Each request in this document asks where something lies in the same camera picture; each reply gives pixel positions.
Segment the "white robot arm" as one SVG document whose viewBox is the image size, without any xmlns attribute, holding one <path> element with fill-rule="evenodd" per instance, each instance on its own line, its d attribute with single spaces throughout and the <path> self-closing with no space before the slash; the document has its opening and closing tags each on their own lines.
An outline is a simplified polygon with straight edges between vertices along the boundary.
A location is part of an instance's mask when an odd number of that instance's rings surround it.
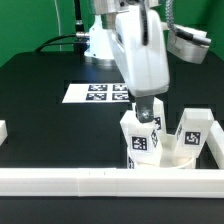
<svg viewBox="0 0 224 224">
<path fill-rule="evenodd" d="M 94 23 L 86 38 L 85 59 L 117 66 L 135 99 L 137 118 L 154 119 L 154 97 L 169 88 L 169 69 L 163 27 L 153 9 L 159 0 L 89 0 Z"/>
</svg>

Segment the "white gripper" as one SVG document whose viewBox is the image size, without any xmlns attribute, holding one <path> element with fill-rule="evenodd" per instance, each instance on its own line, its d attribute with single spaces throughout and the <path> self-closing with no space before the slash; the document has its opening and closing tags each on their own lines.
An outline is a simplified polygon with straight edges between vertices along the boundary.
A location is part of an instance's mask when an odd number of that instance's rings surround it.
<svg viewBox="0 0 224 224">
<path fill-rule="evenodd" d="M 154 120 L 154 97 L 169 88 L 169 68 L 163 29 L 158 13 L 147 10 L 148 44 L 142 44 L 140 7 L 130 6 L 115 19 L 110 37 L 114 60 L 131 94 L 136 98 L 140 123 Z"/>
</svg>

